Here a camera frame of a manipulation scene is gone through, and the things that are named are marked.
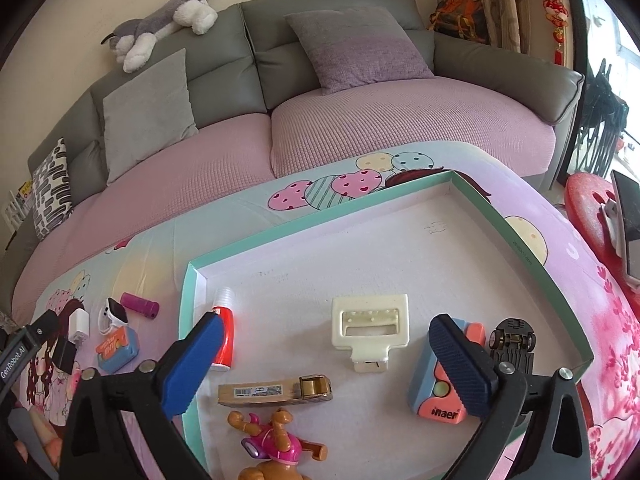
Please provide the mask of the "black toy car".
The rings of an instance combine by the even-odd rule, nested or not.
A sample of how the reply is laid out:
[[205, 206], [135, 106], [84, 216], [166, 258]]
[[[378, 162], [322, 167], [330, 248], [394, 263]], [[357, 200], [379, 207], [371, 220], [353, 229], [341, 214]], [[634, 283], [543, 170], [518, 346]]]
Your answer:
[[524, 374], [532, 374], [536, 342], [529, 322], [521, 318], [506, 318], [491, 332], [489, 355], [496, 363], [508, 362]]

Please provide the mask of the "orange bag by curtain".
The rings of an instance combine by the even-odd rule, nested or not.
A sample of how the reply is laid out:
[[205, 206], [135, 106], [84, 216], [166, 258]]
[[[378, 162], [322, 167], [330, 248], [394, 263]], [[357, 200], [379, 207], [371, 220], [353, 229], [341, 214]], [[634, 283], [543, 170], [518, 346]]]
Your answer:
[[442, 0], [430, 16], [429, 30], [451, 37], [489, 44], [482, 0]]

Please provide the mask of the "gold patterned long box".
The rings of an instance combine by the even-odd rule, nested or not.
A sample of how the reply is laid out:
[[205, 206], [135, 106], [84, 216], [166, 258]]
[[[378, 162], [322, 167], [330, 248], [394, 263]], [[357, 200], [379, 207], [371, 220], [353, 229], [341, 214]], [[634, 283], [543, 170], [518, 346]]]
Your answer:
[[228, 408], [295, 405], [328, 402], [332, 399], [332, 385], [326, 375], [218, 386], [218, 403]]

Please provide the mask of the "cream plastic clip holder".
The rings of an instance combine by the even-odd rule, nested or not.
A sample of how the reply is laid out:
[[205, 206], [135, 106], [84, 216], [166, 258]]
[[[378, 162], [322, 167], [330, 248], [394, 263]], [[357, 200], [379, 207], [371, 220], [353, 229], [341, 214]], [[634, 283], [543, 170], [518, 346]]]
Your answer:
[[350, 353], [356, 373], [386, 372], [390, 352], [410, 341], [408, 296], [334, 298], [331, 338], [336, 350]]

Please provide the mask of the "phone on stand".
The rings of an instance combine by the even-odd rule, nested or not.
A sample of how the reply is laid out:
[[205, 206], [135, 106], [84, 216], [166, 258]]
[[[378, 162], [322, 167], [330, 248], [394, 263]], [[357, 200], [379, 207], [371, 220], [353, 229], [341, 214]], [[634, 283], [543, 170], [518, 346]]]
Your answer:
[[614, 197], [601, 207], [612, 247], [622, 260], [623, 279], [639, 291], [639, 183], [619, 171], [611, 172]]

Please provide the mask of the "grey sofa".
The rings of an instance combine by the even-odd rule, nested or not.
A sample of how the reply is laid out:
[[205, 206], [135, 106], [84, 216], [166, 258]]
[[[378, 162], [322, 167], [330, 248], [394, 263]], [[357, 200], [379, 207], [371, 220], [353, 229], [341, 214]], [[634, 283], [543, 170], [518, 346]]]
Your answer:
[[27, 218], [1, 259], [1, 311], [47, 286], [85, 297], [96, 254], [228, 195], [411, 142], [472, 144], [537, 182], [563, 151], [585, 78], [423, 26], [414, 0], [253, 0], [143, 70], [94, 82], [29, 157], [62, 148], [67, 214]]

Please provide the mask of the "orange blue small box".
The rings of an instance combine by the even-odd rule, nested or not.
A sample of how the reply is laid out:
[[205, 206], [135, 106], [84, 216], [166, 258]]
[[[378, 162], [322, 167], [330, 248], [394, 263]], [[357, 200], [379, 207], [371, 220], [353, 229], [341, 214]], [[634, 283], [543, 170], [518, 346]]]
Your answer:
[[110, 333], [96, 346], [98, 367], [106, 374], [114, 374], [139, 353], [137, 333], [129, 326], [122, 326]]

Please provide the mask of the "white magazine rack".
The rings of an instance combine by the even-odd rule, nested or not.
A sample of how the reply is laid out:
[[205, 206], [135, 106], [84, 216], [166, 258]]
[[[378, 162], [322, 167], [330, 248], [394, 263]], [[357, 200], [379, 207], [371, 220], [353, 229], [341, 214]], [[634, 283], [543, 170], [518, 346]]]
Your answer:
[[25, 181], [16, 192], [9, 192], [9, 200], [2, 205], [1, 213], [11, 232], [15, 232], [21, 226], [33, 204], [32, 180]]

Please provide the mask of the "pink dog toy figure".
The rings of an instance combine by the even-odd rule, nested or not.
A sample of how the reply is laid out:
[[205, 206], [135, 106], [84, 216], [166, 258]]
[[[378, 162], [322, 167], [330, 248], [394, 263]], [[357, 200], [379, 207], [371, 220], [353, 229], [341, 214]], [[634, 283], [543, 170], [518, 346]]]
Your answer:
[[239, 411], [229, 413], [228, 424], [244, 434], [242, 448], [257, 460], [255, 466], [240, 471], [240, 480], [303, 480], [307, 476], [299, 472], [298, 464], [304, 453], [309, 453], [317, 462], [328, 458], [329, 450], [325, 444], [307, 441], [288, 432], [286, 426], [292, 421], [293, 415], [285, 408], [278, 408], [265, 424], [254, 413], [250, 413], [248, 419]]

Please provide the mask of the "purple grey pillow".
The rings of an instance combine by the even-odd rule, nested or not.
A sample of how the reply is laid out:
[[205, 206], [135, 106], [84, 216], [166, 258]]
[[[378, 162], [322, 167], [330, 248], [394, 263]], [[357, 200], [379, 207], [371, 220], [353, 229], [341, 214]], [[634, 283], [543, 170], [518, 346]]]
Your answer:
[[285, 21], [325, 94], [433, 76], [398, 21], [380, 6], [292, 13]]

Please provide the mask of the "red white tube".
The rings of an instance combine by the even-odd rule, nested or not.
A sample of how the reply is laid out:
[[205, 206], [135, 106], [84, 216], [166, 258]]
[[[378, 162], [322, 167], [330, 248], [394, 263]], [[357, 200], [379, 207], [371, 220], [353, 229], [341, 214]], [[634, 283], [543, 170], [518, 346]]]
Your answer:
[[230, 370], [233, 361], [235, 328], [232, 304], [232, 290], [229, 287], [218, 289], [213, 301], [212, 311], [221, 319], [224, 331], [222, 332], [220, 348], [212, 361], [212, 369], [221, 370], [222, 372]]

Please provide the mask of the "blue orange inaer box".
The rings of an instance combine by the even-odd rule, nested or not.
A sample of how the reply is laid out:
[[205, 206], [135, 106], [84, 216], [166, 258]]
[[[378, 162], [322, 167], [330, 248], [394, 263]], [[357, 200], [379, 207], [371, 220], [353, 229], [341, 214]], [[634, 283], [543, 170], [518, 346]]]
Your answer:
[[421, 418], [457, 425], [468, 412], [432, 349], [430, 338], [424, 345], [408, 388], [408, 405]]

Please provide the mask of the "white smart watch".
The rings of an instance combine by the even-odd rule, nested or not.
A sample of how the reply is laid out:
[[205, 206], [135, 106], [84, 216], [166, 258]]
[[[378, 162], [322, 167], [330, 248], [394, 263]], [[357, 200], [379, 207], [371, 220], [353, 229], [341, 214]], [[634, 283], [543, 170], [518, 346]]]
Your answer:
[[125, 308], [114, 298], [108, 297], [96, 318], [96, 327], [101, 336], [107, 336], [122, 326], [128, 325]]

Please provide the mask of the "red hanging decoration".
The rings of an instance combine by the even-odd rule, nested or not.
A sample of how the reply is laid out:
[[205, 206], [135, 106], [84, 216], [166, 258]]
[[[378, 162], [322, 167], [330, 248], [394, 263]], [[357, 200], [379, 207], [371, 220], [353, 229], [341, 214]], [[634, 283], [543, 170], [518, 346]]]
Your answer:
[[544, 16], [552, 24], [552, 37], [555, 43], [554, 62], [556, 65], [563, 65], [565, 58], [565, 33], [570, 12], [568, 12], [563, 0], [544, 0], [542, 2]]

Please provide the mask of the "black small box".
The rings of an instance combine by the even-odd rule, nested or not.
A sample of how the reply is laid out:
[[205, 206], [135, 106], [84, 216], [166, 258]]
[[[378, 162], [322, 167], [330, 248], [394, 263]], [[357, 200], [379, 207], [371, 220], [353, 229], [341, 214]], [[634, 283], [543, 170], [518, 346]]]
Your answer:
[[58, 336], [52, 356], [54, 366], [67, 375], [72, 374], [76, 352], [76, 344], [73, 344], [66, 337]]

